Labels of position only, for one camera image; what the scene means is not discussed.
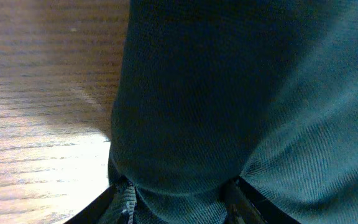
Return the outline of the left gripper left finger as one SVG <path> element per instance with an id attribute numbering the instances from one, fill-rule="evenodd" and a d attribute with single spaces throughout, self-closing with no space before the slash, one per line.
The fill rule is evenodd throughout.
<path id="1" fill-rule="evenodd" d="M 108 187 L 65 224 L 133 224 L 136 204 L 133 184 L 118 182 Z"/>

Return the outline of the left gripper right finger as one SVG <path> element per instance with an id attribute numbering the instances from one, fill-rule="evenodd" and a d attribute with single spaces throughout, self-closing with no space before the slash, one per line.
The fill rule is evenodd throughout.
<path id="1" fill-rule="evenodd" d="M 239 176 L 222 186 L 222 201 L 227 210 L 224 224 L 300 224 Z"/>

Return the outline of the black polo shirt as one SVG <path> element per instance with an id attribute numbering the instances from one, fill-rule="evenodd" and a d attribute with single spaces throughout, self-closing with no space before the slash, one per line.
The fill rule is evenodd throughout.
<path id="1" fill-rule="evenodd" d="M 358 1 L 132 1 L 111 132 L 137 223 L 222 223 L 235 177 L 358 223 Z"/>

